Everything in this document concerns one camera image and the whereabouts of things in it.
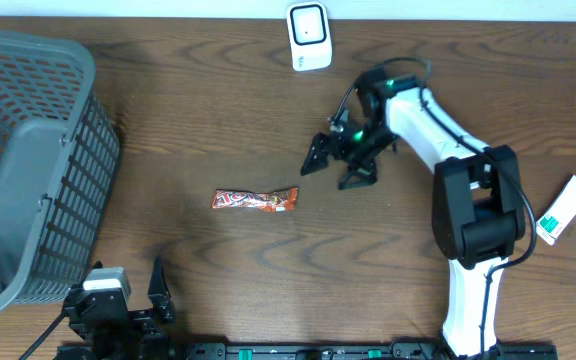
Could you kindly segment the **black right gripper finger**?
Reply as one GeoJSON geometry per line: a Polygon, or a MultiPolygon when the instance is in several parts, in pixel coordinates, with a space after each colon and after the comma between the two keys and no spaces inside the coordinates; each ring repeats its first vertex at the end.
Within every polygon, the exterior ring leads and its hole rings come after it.
{"type": "Polygon", "coordinates": [[[306,176],[328,167],[328,136],[324,133],[316,134],[311,142],[308,154],[300,169],[300,175],[306,176]]]}
{"type": "Polygon", "coordinates": [[[349,165],[347,172],[338,182],[339,190],[348,190],[374,185],[377,182],[377,166],[370,162],[367,166],[349,165]]]}

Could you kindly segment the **orange red candy wrapper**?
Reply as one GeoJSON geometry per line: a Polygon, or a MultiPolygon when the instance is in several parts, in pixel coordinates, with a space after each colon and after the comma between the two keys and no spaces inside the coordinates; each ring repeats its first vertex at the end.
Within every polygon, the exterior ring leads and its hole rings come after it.
{"type": "Polygon", "coordinates": [[[213,195],[211,208],[255,208],[265,212],[294,210],[298,188],[288,188],[268,193],[218,189],[213,195]]]}

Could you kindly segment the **white green Panadol box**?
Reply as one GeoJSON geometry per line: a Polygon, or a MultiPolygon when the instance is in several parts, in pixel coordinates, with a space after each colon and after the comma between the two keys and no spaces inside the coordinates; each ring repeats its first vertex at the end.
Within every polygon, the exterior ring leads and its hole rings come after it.
{"type": "Polygon", "coordinates": [[[550,246],[576,215],[576,176],[572,176],[557,198],[536,222],[537,234],[550,246]]]}

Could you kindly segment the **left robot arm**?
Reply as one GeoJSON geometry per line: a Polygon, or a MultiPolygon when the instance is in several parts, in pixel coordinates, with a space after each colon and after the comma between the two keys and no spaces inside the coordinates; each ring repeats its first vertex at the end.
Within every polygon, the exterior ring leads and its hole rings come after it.
{"type": "Polygon", "coordinates": [[[62,314],[82,345],[58,348],[58,359],[176,359],[180,350],[164,327],[176,311],[164,277],[162,259],[154,260],[147,296],[151,306],[130,310],[131,287],[122,267],[96,263],[85,279],[70,289],[62,314]]]}

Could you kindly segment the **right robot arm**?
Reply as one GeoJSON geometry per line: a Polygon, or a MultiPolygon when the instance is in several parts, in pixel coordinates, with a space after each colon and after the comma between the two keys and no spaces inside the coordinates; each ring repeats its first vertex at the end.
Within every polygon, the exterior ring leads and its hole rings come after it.
{"type": "Polygon", "coordinates": [[[301,174],[323,170],[334,158],[348,165],[339,189],[373,185],[376,156],[405,141],[433,174],[431,227],[449,266],[447,352],[457,359],[494,358],[500,277],[525,232],[516,155],[469,135],[414,75],[368,70],[350,89],[366,124],[352,121],[346,109],[333,115],[329,133],[313,137],[301,174]]]}

